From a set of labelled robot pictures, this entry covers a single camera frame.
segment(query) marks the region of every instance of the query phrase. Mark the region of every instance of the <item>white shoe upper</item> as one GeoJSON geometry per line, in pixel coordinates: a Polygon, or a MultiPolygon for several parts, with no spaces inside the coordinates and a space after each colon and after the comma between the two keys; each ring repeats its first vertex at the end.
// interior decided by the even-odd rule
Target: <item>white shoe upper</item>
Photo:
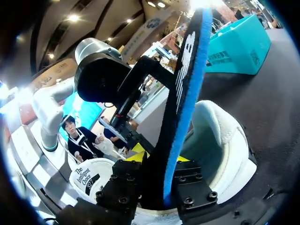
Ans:
{"type": "Polygon", "coordinates": [[[237,194],[256,171],[256,165],[248,159],[247,138],[233,116],[208,100],[195,105],[192,124],[194,129],[187,135],[182,156],[196,158],[206,174],[203,177],[218,193],[218,204],[223,203],[237,194]],[[213,135],[203,141],[209,132],[213,135]],[[204,142],[210,143],[207,149],[204,142]]]}

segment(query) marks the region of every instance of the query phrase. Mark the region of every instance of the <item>dark table surface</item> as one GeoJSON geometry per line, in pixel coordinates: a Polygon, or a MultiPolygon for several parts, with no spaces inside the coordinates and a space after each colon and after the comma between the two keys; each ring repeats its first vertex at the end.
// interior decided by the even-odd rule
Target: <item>dark table surface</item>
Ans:
{"type": "MultiPolygon", "coordinates": [[[[300,59],[285,30],[268,31],[269,53],[256,76],[206,74],[200,99],[209,99],[246,127],[258,167],[229,202],[236,205],[269,188],[289,189],[300,164],[300,59]]],[[[284,196],[271,203],[278,205],[284,196]]]]}

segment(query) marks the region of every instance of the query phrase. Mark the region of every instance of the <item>blue insole edge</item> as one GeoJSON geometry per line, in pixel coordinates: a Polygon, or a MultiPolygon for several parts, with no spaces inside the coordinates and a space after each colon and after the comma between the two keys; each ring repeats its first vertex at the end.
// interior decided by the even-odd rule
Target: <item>blue insole edge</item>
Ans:
{"type": "Polygon", "coordinates": [[[210,46],[210,31],[212,23],[211,9],[204,8],[202,10],[202,24],[201,27],[199,27],[199,29],[201,29],[201,34],[199,36],[199,46],[195,58],[194,69],[166,166],[164,180],[164,204],[167,208],[171,206],[171,187],[177,158],[180,155],[185,136],[188,133],[188,128],[195,110],[195,103],[201,90],[210,46]]]}

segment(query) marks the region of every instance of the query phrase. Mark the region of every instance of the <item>ceiling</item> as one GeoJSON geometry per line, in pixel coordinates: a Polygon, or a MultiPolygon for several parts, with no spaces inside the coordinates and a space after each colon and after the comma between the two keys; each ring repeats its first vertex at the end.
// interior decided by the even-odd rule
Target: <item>ceiling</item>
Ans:
{"type": "MultiPolygon", "coordinates": [[[[159,2],[164,3],[165,7],[173,5],[181,11],[187,11],[190,0],[149,1],[156,7],[150,6],[148,0],[45,1],[47,4],[36,10],[31,26],[23,29],[15,38],[15,46],[13,51],[10,49],[10,57],[6,57],[3,63],[5,66],[0,79],[10,88],[24,86],[34,74],[56,60],[72,58],[78,43],[88,37],[103,41],[112,38],[109,44],[119,48],[161,9],[159,2]]],[[[23,19],[27,19],[29,15],[26,15],[26,10],[21,10],[19,14],[23,13],[23,19]]]]}

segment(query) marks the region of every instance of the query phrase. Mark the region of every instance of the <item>teal box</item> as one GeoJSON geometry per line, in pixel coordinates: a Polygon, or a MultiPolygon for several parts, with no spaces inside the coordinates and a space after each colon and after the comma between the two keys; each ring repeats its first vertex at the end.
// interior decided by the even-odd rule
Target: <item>teal box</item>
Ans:
{"type": "Polygon", "coordinates": [[[245,17],[210,38],[206,72],[256,75],[270,46],[269,36],[257,16],[245,17]]]}

